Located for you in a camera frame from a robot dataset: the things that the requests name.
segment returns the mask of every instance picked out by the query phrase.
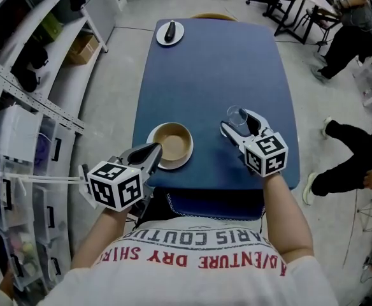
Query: brown bowl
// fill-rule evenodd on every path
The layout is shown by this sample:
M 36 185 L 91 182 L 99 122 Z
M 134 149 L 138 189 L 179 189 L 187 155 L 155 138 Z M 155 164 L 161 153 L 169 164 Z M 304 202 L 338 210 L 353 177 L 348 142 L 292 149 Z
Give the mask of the brown bowl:
M 192 148 L 192 135 L 187 128 L 177 122 L 162 125 L 154 134 L 154 143 L 162 145 L 162 158 L 167 161 L 177 161 Z

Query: white plate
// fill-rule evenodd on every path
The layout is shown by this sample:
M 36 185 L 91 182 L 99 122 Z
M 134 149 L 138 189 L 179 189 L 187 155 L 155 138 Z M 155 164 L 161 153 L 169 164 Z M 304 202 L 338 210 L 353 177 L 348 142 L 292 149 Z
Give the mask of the white plate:
M 158 29 L 156 33 L 156 40 L 161 45 L 174 45 L 180 41 L 180 39 L 183 37 L 183 34 L 185 34 L 185 28 L 181 23 L 175 22 L 176 31 L 175 31 L 175 37 L 171 42 L 165 41 L 165 34 L 168 31 L 170 22 L 163 24 L 160 29 Z
M 152 143 L 152 140 L 154 139 L 154 134 L 156 133 L 156 131 L 161 126 L 163 126 L 165 124 L 167 124 L 167 122 L 165 122 L 164 124 L 160 124 L 160 125 L 156 126 L 150 132 L 150 134 L 148 136 L 148 139 L 147 139 L 147 143 Z M 190 149 L 188 154 L 186 154 L 181 159 L 176 160 L 176 161 L 167 161 L 167 160 L 161 159 L 158 167 L 161 168 L 161 169 L 165 169 L 165 170 L 174 170 L 174 169 L 177 169 L 177 168 L 180 168 L 181 166 L 183 166 L 190 159 L 190 157 L 192 156 L 192 153 L 193 153 L 193 137 L 192 137 L 192 135 L 190 136 L 190 138 L 192 139 L 192 148 Z

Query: gray floor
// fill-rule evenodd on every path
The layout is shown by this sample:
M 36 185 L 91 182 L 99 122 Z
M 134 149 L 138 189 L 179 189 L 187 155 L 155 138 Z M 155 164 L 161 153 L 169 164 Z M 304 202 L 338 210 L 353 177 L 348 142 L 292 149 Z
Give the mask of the gray floor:
M 117 17 L 118 26 L 153 30 L 156 21 L 161 18 L 216 12 L 232 15 L 242 22 L 263 24 L 271 30 L 276 28 L 274 22 L 262 16 L 263 4 L 247 6 L 245 0 L 128 1 L 125 12 Z M 319 28 L 313 26 L 308 43 L 315 43 L 321 37 Z M 131 146 L 138 95 L 151 39 L 152 32 L 136 29 L 116 28 L 111 35 L 108 42 L 110 51 L 100 56 L 83 102 L 80 118 L 88 124 L 89 130 L 76 141 L 73 173 L 79 163 L 86 162 L 91 168 L 100 160 L 107 160 L 112 154 L 117 155 Z M 295 41 L 286 34 L 276 40 Z M 321 138 L 319 129 L 324 118 L 331 115 L 339 122 L 371 132 L 372 106 L 364 108 L 362 105 L 361 89 L 357 88 L 352 76 L 355 62 L 351 62 L 329 84 L 322 85 L 312 77 L 308 68 L 309 63 L 315 62 L 312 57 L 317 49 L 315 45 L 286 42 L 277 45 L 292 94 L 301 158 L 301 182 L 293 193 L 310 224 L 316 257 L 340 305 L 357 305 L 372 286 L 372 279 L 364 284 L 359 282 L 362 263 L 371 248 L 372 233 L 362 232 L 361 217 L 357 215 L 354 221 L 355 202 L 357 199 L 358 207 L 365 205 L 372 198 L 372 191 L 335 194 L 317 199 L 312 207 L 304 205 L 301 193 L 310 171 L 324 171 L 350 156 L 350 151 L 340 142 Z M 69 194 L 73 251 L 100 212 L 99 209 L 91 209 L 75 189 L 73 187 Z M 257 222 L 248 225 L 259 227 Z

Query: transparent plastic drawer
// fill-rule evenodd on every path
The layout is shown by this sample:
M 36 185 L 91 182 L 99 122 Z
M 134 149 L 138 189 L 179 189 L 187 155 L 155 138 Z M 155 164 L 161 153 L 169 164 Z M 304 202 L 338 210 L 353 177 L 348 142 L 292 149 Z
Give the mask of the transparent plastic drawer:
M 29 175 L 32 165 L 1 158 L 2 172 Z M 22 183 L 16 178 L 0 178 L 0 229 L 20 226 L 34 220 L 31 204 L 32 184 Z
M 34 173 L 67 177 L 70 169 L 71 153 L 75 132 L 63 127 L 53 119 L 44 118 L 36 146 Z
M 33 185 L 34 233 L 48 244 L 67 231 L 67 185 Z
M 0 235 L 12 269 L 14 285 L 22 291 L 42 276 L 36 242 L 27 226 L 13 227 L 5 233 L 0 231 Z
M 68 239 L 63 236 L 46 245 L 38 243 L 38 252 L 46 288 L 51 290 L 70 270 L 71 257 Z

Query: desk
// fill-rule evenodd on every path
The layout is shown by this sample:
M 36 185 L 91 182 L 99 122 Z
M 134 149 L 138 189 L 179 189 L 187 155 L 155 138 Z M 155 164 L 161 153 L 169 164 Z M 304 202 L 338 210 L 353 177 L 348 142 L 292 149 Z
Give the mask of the desk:
M 160 20 L 158 28 L 169 20 Z M 180 122 L 192 134 L 191 159 L 173 171 L 157 171 L 148 181 L 172 189 L 262 189 L 238 159 L 239 151 L 220 134 L 231 105 L 267 118 L 289 147 L 282 171 L 288 186 L 299 183 L 299 152 L 289 86 L 274 37 L 261 25 L 213 19 L 178 19 L 182 40 L 162 47 L 155 35 L 148 54 L 132 146 L 146 142 L 163 122 Z
M 317 17 L 317 13 L 319 11 L 319 8 L 322 8 L 322 9 L 328 11 L 332 15 L 336 15 L 336 12 L 335 12 L 334 8 L 326 0 L 302 0 L 301 1 L 301 5 L 300 5 L 300 7 L 298 9 L 298 12 L 296 13 L 296 16 L 295 16 L 294 21 L 292 23 L 290 23 L 290 24 L 285 24 L 285 21 L 287 20 L 287 18 L 289 16 L 289 12 L 292 9 L 295 1 L 296 0 L 291 0 L 290 1 L 290 4 L 288 5 L 287 10 L 283 13 L 283 17 L 282 17 L 281 20 L 278 19 L 278 18 L 276 18 L 275 16 L 273 16 L 273 12 L 277 8 L 277 5 L 279 3 L 279 0 L 274 0 L 273 1 L 273 4 L 271 6 L 269 6 L 269 8 L 267 9 L 267 12 L 264 14 L 264 16 L 269 17 L 270 19 L 274 20 L 278 24 L 278 27 L 277 27 L 277 29 L 276 29 L 276 31 L 274 33 L 274 36 L 277 36 L 277 35 L 279 35 L 281 33 L 287 32 L 291 36 L 295 37 L 299 42 L 301 42 L 302 44 L 305 44 L 306 43 L 306 40 L 308 38 L 308 35 L 310 33 L 311 27 L 312 27 L 312 25 L 314 23 L 314 20 Z M 294 31 L 291 31 L 290 30 L 290 27 L 294 26 L 295 23 L 297 22 L 298 17 L 299 17 L 299 14 L 301 13 L 301 11 L 303 9 L 303 6 L 305 4 L 305 1 L 312 2 L 313 4 L 315 4 L 315 7 L 314 7 L 313 13 L 312 13 L 312 15 L 310 17 L 310 21 L 309 21 L 308 27 L 305 30 L 304 36 L 303 37 L 300 37 Z M 329 17 L 326 17 L 325 19 L 327 21 L 331 21 L 331 19 Z

